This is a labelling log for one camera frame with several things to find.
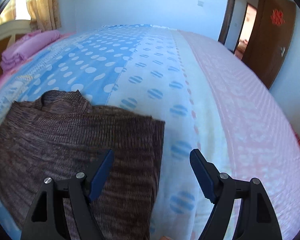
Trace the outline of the cream wooden headboard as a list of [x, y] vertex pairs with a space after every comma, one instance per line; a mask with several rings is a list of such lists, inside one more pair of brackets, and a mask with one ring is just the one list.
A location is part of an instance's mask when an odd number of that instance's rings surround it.
[[[30, 20], [14, 20], [0, 25], [0, 62], [2, 52], [15, 43], [16, 40], [30, 33]], [[0, 66], [0, 77], [3, 70]]]

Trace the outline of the yellow patterned curtain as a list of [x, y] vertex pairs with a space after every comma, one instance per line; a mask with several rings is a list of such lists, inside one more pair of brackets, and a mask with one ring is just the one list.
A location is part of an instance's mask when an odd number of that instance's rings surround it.
[[32, 29], [48, 31], [62, 26], [59, 0], [26, 0], [26, 6], [31, 17]]

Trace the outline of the red paper door decoration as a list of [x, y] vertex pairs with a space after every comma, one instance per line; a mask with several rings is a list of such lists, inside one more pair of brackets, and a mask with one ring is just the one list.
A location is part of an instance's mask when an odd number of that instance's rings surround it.
[[284, 14], [282, 10], [273, 9], [270, 19], [273, 25], [281, 26], [285, 24]]

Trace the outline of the brown wooden door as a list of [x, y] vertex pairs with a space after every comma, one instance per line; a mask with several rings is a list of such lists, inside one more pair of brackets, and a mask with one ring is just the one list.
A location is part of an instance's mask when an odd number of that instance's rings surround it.
[[[273, 9], [282, 10], [285, 24], [273, 25]], [[270, 88], [276, 79], [292, 40], [296, 18], [296, 4], [290, 0], [260, 0], [248, 45], [242, 57], [246, 64]], [[285, 47], [283, 57], [280, 48]]]

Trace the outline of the blue patterned bed sheet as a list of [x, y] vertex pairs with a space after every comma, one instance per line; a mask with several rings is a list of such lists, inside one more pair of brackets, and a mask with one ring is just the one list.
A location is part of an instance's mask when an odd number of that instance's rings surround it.
[[[50, 90], [80, 92], [165, 123], [159, 188], [149, 239], [198, 239], [212, 210], [190, 152], [234, 179], [258, 178], [283, 239], [300, 231], [300, 148], [259, 78], [220, 43], [151, 25], [85, 31], [44, 48], [0, 84], [0, 125], [14, 102]], [[6, 207], [0, 200], [0, 208]], [[8, 232], [21, 230], [7, 210]]]

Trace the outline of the white wall switch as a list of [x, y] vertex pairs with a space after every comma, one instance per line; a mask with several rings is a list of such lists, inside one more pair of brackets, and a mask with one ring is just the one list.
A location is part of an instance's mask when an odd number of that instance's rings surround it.
[[197, 5], [200, 6], [200, 7], [203, 7], [204, 2], [203, 1], [198, 1]]

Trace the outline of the folded pink quilt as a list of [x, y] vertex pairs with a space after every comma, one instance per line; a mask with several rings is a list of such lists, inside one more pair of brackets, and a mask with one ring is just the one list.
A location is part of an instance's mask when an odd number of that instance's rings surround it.
[[58, 30], [27, 33], [2, 52], [0, 61], [2, 70], [7, 72], [17, 67], [60, 37], [61, 33]]

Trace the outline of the brown knitted sweater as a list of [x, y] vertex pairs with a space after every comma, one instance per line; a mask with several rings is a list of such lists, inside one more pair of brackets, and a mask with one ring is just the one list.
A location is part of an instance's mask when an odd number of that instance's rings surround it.
[[164, 129], [151, 116], [93, 106], [80, 92], [14, 102], [0, 125], [0, 200], [22, 228], [46, 177], [71, 178], [110, 149], [113, 167], [91, 205], [96, 221], [106, 239], [149, 239]]

